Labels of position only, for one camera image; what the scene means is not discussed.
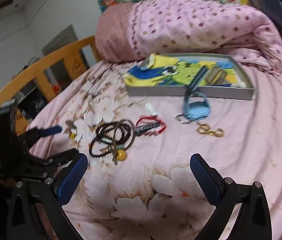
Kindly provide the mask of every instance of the gold clasp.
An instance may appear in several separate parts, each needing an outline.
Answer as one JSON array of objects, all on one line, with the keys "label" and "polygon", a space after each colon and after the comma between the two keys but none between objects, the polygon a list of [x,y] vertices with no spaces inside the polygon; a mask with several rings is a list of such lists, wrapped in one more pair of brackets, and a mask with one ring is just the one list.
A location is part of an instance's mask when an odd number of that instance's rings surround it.
[{"label": "gold clasp", "polygon": [[210,125],[208,125],[207,123],[197,122],[197,124],[199,125],[197,131],[202,135],[213,135],[218,138],[222,138],[225,135],[225,131],[221,128],[218,128],[215,131],[211,131]]}]

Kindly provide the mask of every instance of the blue gripper pad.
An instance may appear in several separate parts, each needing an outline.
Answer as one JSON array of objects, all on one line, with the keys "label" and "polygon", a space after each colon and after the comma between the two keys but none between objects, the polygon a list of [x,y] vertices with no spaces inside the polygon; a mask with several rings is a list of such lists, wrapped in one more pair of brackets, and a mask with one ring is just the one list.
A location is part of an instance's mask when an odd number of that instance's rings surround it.
[{"label": "blue gripper pad", "polygon": [[218,206],[221,201],[220,188],[196,155],[192,155],[190,159],[190,168],[209,203]]},{"label": "blue gripper pad", "polygon": [[74,191],[86,172],[87,165],[87,157],[82,155],[58,187],[57,198],[60,206],[66,205],[70,201]]},{"label": "blue gripper pad", "polygon": [[62,132],[62,127],[58,126],[54,126],[48,129],[44,129],[44,130],[40,130],[40,136],[42,137],[48,137],[57,133],[61,133]]}]

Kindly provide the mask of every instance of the key ring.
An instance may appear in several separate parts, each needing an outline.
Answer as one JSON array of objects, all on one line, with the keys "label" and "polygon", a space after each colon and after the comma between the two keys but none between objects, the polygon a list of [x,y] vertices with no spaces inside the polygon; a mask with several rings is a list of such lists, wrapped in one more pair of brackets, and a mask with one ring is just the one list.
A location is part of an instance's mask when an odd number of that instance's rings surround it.
[{"label": "key ring", "polygon": [[177,121],[179,121],[179,123],[181,123],[181,124],[191,124],[191,123],[193,123],[193,121],[183,121],[182,119],[181,119],[181,117],[184,117],[185,118],[185,116],[183,115],[183,114],[179,114],[179,115],[177,115],[176,116],[176,120]]},{"label": "key ring", "polygon": [[208,125],[207,123],[197,122],[197,124],[199,125],[197,131],[202,135],[213,135],[218,138],[222,138],[225,135],[225,131],[221,128],[218,128],[215,131],[211,131],[210,125]]}]

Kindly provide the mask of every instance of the keychain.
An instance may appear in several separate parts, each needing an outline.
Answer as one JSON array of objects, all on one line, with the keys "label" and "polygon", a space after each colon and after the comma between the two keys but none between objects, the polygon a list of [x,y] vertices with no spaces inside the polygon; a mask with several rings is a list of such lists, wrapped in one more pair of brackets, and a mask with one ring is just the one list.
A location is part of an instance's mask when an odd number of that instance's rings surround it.
[{"label": "keychain", "polygon": [[[150,103],[146,104],[145,108],[146,110],[148,110],[151,116],[142,115],[140,117],[140,119],[136,123],[136,129],[135,129],[136,136],[141,136],[141,135],[156,136],[163,133],[167,128],[167,125],[161,119],[159,119],[158,113],[154,110],[153,106]],[[162,126],[162,128],[159,131],[150,132],[150,130],[154,128],[158,128],[160,126]]]},{"label": "keychain", "polygon": [[[211,113],[211,106],[207,100],[207,96],[201,92],[196,91],[200,82],[204,79],[209,69],[203,66],[196,76],[193,78],[190,85],[187,87],[183,105],[183,114],[176,116],[176,119],[182,124],[190,124],[196,122],[199,127],[197,128],[198,133],[202,135],[213,135],[215,137],[223,137],[225,135],[224,130],[216,129],[211,131],[208,124],[201,124],[199,121],[206,119]],[[189,103],[190,96],[196,94],[197,96],[203,98],[203,101],[197,101],[194,103]]]}]

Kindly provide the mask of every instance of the rolled blanket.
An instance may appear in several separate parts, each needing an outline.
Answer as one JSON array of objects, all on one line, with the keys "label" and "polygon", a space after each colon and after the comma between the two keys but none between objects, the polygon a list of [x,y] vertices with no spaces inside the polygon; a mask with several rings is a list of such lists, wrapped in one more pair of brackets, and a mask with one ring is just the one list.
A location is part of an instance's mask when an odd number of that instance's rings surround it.
[{"label": "rolled blanket", "polygon": [[96,46],[110,62],[152,53],[230,54],[243,65],[280,75],[282,39],[261,11],[204,0],[154,0],[112,6],[100,17]]}]

